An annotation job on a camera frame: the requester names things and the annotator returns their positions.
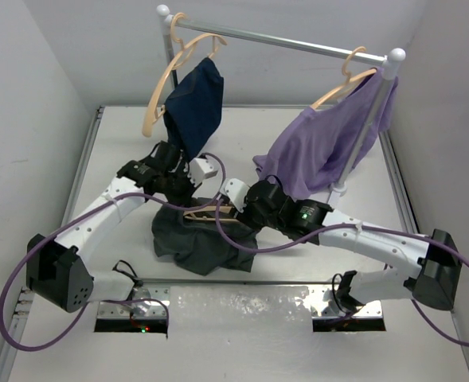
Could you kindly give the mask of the beige plastic hanger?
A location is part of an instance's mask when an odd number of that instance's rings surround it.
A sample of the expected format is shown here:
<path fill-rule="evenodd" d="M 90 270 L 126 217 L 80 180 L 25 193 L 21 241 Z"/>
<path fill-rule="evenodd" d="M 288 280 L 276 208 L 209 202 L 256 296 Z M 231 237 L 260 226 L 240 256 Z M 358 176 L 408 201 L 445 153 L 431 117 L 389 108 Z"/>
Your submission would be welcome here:
<path fill-rule="evenodd" d="M 218 220 L 221 223 L 237 223 L 238 220 L 233 217 L 235 211 L 236 209 L 231 203 L 222 201 L 218 209 L 215 204 L 212 204 L 201 209 L 184 212 L 183 219 L 188 221 L 213 223 L 216 220 L 216 214 L 218 214 Z"/>

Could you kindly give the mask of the dark grey t shirt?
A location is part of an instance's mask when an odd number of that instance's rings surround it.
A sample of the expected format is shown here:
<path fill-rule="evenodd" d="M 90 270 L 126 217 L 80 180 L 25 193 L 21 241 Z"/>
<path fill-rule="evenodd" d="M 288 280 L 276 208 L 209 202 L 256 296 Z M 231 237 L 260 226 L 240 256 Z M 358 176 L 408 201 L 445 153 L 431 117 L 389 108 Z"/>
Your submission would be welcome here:
<path fill-rule="evenodd" d="M 162 206 L 151 224 L 154 253 L 180 268 L 206 276 L 218 268 L 250 272 L 255 255 L 231 246 L 214 221 L 190 219 L 183 211 Z"/>

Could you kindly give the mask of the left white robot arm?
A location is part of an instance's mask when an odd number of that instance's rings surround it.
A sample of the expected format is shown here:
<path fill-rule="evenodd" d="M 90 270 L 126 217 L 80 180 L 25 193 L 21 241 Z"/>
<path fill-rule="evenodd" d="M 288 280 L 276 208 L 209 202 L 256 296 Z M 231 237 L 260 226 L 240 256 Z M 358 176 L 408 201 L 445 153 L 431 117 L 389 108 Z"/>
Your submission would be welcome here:
<path fill-rule="evenodd" d="M 36 235 L 28 244 L 34 254 L 26 264 L 28 288 L 73 313 L 89 302 L 127 300 L 137 279 L 121 271 L 92 271 L 92 255 L 130 213 L 151 196 L 189 207 L 195 190 L 217 169 L 205 156 L 187 160 L 168 142 L 148 156 L 122 166 L 104 191 L 55 238 Z"/>

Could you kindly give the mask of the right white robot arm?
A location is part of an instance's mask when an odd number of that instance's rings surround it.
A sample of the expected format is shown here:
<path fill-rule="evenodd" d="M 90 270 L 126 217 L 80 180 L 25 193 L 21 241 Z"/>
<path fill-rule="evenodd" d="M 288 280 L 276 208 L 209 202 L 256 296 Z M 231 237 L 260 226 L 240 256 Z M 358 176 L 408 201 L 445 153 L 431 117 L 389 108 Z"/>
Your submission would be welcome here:
<path fill-rule="evenodd" d="M 454 307 L 462 263 L 448 232 L 406 235 L 366 224 L 320 201 L 293 200 L 267 180 L 249 186 L 231 178 L 223 182 L 221 195 L 233 205 L 233 218 L 255 231 L 271 228 L 291 240 L 351 251 L 387 265 L 383 271 L 344 273 L 332 294 L 340 310 L 352 312 L 386 299 L 414 299 L 443 311 Z"/>

